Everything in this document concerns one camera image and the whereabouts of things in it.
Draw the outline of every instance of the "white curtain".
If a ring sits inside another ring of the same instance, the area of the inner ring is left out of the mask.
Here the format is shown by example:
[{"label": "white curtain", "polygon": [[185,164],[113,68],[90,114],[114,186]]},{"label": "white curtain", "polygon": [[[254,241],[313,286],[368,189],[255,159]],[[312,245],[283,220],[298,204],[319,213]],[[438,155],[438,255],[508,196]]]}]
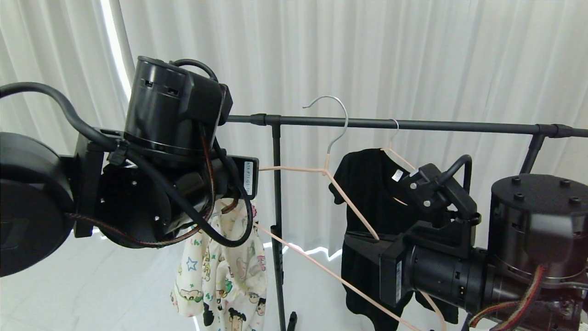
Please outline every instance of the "white curtain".
[{"label": "white curtain", "polygon": [[[301,109],[332,94],[355,118],[586,128],[586,17],[586,1],[2,1],[0,83],[50,84],[84,120],[122,129],[125,86],[138,55],[195,58],[230,86],[232,114],[341,117],[332,100]],[[116,47],[105,22],[116,29]],[[76,134],[46,97],[14,96],[0,106],[4,131],[39,138],[59,153],[73,151]],[[283,127],[283,164],[321,166],[339,130]],[[331,171],[350,151],[387,145],[392,133],[349,129],[333,146]],[[230,123],[218,136],[230,153],[271,165],[268,127]],[[520,170],[529,140],[401,130],[394,147],[415,165],[441,169],[472,155],[472,195],[485,221],[477,243],[485,246],[490,186]],[[586,143],[547,140],[533,172],[588,183]],[[273,215],[272,179],[269,173],[260,178],[265,215]],[[282,184],[286,239],[306,249],[338,249],[345,208],[333,204],[328,180],[283,173]],[[268,217],[265,225],[271,223]]]}]

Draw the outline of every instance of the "white floor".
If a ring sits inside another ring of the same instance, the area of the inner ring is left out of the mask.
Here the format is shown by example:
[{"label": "white floor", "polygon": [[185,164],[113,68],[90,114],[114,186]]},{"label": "white floor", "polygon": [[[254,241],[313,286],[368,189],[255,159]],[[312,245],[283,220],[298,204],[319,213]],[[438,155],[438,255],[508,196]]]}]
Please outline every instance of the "white floor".
[{"label": "white floor", "polygon": [[[169,301],[182,248],[131,250],[99,233],[88,239],[71,236],[44,261],[0,280],[0,330],[197,330]],[[270,286],[264,330],[279,330],[271,249],[266,252]],[[340,257],[331,262],[322,252],[313,257],[339,272]],[[284,269],[286,318],[293,310],[298,313],[296,330],[373,330],[367,318],[345,308],[342,285],[318,267],[288,250]],[[440,330],[435,314],[414,300],[403,317],[423,331]],[[448,330],[460,327],[448,325]]]}]

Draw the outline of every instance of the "bolt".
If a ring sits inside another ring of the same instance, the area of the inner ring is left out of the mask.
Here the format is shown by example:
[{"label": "bolt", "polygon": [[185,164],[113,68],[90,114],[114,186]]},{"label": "bolt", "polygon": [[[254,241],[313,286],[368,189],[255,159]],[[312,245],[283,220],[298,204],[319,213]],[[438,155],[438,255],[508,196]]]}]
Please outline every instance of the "bolt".
[{"label": "bolt", "polygon": [[570,187],[572,181],[569,179],[562,179],[559,181],[559,186],[560,187]]},{"label": "bolt", "polygon": [[570,204],[580,204],[582,203],[582,200],[578,197],[570,197],[569,202]]}]

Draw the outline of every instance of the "label sticker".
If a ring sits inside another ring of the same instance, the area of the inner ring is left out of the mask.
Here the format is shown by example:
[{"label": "label sticker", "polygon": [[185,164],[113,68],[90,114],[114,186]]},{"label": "label sticker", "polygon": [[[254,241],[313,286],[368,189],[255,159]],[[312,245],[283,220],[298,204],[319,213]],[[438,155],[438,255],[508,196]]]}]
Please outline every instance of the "label sticker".
[{"label": "label sticker", "polygon": [[402,172],[402,170],[396,169],[396,172],[394,173],[394,176],[392,176],[392,179],[394,179],[394,181],[399,181],[402,178],[403,174],[404,173]]},{"label": "label sticker", "polygon": [[402,298],[402,261],[396,265],[396,303]]},{"label": "label sticker", "polygon": [[253,194],[253,162],[251,161],[245,161],[245,166],[243,167],[243,186],[247,195]]}]

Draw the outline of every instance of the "silver metal hook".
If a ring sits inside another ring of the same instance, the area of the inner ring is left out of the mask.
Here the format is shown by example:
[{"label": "silver metal hook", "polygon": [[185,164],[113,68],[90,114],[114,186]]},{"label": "silver metal hook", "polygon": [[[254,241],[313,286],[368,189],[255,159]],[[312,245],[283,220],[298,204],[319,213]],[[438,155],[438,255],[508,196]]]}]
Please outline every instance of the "silver metal hook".
[{"label": "silver metal hook", "polygon": [[320,97],[317,97],[316,99],[314,99],[308,106],[302,106],[302,108],[310,108],[310,107],[312,107],[313,104],[315,104],[315,102],[317,102],[318,100],[320,100],[322,98],[331,98],[331,99],[336,100],[341,105],[341,108],[343,108],[343,112],[345,112],[345,125],[343,126],[343,132],[341,132],[341,134],[337,138],[333,139],[333,141],[330,142],[330,144],[327,148],[327,154],[330,154],[331,146],[333,146],[335,141],[337,141],[341,137],[343,137],[343,135],[347,131],[347,126],[349,125],[349,114],[347,113],[347,109],[345,108],[345,105],[343,104],[343,102],[341,102],[341,99],[339,99],[338,97],[334,97],[332,95],[321,95]]},{"label": "silver metal hook", "polygon": [[392,140],[394,140],[394,137],[398,134],[398,131],[400,131],[400,124],[398,124],[398,121],[396,121],[394,118],[391,118],[391,120],[394,121],[394,123],[396,123],[396,131],[394,131],[394,133],[390,137],[390,149],[392,149]]}]

